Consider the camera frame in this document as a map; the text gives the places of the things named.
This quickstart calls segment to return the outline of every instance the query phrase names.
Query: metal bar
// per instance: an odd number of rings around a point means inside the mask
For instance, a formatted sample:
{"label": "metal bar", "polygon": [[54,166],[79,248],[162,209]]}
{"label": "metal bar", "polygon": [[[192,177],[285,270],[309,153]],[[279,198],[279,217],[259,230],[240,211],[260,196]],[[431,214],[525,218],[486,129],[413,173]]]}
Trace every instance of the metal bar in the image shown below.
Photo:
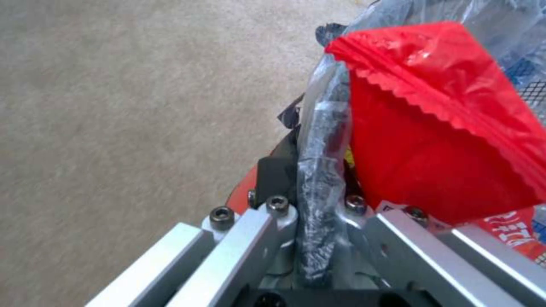
{"label": "metal bar", "polygon": [[257,286],[278,249],[277,224],[248,209],[167,306],[231,306],[246,286]]}
{"label": "metal bar", "polygon": [[546,270],[482,229],[467,225],[439,238],[527,306],[546,306]]}
{"label": "metal bar", "polygon": [[521,306],[402,211],[369,219],[364,237],[371,263],[394,288],[416,282],[442,306]]}
{"label": "metal bar", "polygon": [[164,305],[213,248],[210,232],[178,223],[87,306]]}

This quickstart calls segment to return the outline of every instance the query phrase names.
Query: beige carpet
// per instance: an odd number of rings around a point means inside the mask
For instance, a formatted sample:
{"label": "beige carpet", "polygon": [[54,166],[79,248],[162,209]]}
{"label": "beige carpet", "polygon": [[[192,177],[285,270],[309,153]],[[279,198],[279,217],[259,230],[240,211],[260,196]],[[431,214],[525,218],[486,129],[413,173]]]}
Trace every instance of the beige carpet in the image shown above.
{"label": "beige carpet", "polygon": [[0,305],[82,305],[286,133],[355,0],[1,0]]}

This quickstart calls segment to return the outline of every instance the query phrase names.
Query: black object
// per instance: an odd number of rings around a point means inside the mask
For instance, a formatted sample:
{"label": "black object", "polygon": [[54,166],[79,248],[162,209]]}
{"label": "black object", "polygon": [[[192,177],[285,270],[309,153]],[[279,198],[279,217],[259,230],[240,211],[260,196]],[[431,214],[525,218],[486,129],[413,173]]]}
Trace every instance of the black object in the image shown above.
{"label": "black object", "polygon": [[283,195],[294,206],[297,204],[296,172],[298,148],[296,142],[300,126],[290,131],[275,147],[271,155],[258,161],[254,203],[257,208],[269,197]]}
{"label": "black object", "polygon": [[378,306],[436,307],[425,291],[406,290],[257,290],[241,292],[233,307]]}
{"label": "black object", "polygon": [[304,95],[305,93],[301,94],[283,112],[277,115],[277,119],[288,129],[294,129],[300,122],[301,107],[299,104],[303,101]]}
{"label": "black object", "polygon": [[340,36],[346,28],[347,26],[339,23],[327,23],[326,26],[317,27],[314,36],[322,47],[326,47],[332,40]]}

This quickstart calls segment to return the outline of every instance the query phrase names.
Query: metal mesh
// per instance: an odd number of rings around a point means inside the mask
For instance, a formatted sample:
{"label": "metal mesh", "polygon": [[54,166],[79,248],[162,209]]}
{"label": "metal mesh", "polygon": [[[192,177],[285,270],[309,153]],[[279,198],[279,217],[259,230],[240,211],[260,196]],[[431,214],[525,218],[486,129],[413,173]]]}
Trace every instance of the metal mesh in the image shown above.
{"label": "metal mesh", "polygon": [[529,83],[519,91],[519,95],[535,112],[542,125],[546,126],[546,81]]}

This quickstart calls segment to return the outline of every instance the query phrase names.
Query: hex socket screw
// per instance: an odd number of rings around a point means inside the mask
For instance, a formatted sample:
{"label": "hex socket screw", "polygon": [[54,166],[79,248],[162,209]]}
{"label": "hex socket screw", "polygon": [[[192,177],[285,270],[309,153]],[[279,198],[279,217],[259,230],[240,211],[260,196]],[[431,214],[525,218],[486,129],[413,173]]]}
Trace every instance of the hex socket screw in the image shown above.
{"label": "hex socket screw", "polygon": [[220,206],[210,211],[209,220],[213,229],[226,231],[235,223],[235,214],[231,208]]}
{"label": "hex socket screw", "polygon": [[283,195],[273,195],[265,201],[265,204],[268,213],[274,217],[286,216],[290,207],[288,198]]}

